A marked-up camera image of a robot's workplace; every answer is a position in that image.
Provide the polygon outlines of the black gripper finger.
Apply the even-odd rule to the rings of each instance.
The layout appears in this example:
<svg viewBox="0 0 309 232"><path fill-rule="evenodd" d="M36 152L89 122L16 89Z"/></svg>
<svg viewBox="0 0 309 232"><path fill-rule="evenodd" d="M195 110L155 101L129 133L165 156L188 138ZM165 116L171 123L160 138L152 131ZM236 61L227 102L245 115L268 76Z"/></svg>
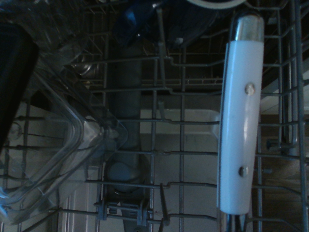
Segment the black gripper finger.
<svg viewBox="0 0 309 232"><path fill-rule="evenodd" d="M0 25L0 146L3 146L37 63L39 48L17 24Z"/></svg>

